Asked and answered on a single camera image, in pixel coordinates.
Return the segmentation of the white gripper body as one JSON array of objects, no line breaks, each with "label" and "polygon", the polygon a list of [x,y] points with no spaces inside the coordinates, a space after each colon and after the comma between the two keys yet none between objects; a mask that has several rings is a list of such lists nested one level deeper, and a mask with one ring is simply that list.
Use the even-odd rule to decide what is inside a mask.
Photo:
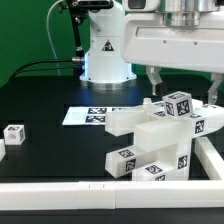
[{"label": "white gripper body", "polygon": [[224,73],[224,0],[122,0],[133,64]]}]

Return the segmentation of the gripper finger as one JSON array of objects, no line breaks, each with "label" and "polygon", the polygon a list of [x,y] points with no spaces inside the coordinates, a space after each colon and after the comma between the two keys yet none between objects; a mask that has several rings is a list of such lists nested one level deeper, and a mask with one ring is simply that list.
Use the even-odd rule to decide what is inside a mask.
[{"label": "gripper finger", "polygon": [[224,83],[224,74],[212,73],[211,74],[212,85],[208,90],[208,103],[215,104],[218,99],[219,88]]},{"label": "gripper finger", "polygon": [[147,66],[146,67],[146,74],[152,84],[152,94],[158,95],[160,92],[160,88],[163,84],[163,81],[160,76],[160,67],[156,66]]}]

